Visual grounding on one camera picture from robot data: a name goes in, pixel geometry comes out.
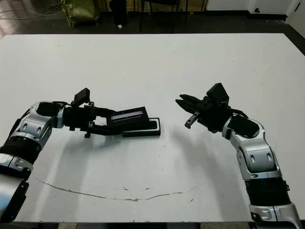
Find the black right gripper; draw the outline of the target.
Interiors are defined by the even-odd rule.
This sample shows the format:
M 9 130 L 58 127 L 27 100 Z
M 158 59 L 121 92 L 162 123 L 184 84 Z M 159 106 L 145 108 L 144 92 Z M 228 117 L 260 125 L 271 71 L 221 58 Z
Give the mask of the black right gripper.
M 226 101 L 218 103 L 207 95 L 202 100 L 187 94 L 181 94 L 180 98 L 175 100 L 176 103 L 192 114 L 184 124 L 188 129 L 197 121 L 212 133 L 221 132 L 225 122 L 231 117 L 231 107 Z

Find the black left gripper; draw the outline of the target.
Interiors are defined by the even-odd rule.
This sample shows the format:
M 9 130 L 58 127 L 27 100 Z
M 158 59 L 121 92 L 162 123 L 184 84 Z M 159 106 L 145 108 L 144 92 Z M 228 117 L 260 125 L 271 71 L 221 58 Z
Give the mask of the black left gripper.
M 90 138 L 91 133 L 97 135 L 119 135 L 124 131 L 130 130 L 128 126 L 93 125 L 97 116 L 108 117 L 116 111 L 95 107 L 92 101 L 89 101 L 88 105 L 80 107 L 82 104 L 74 105 L 74 101 L 72 101 L 70 107 L 64 108 L 64 125 L 69 127 L 70 131 L 75 131 L 76 128 L 79 128 L 80 131 L 86 132 L 85 138 Z

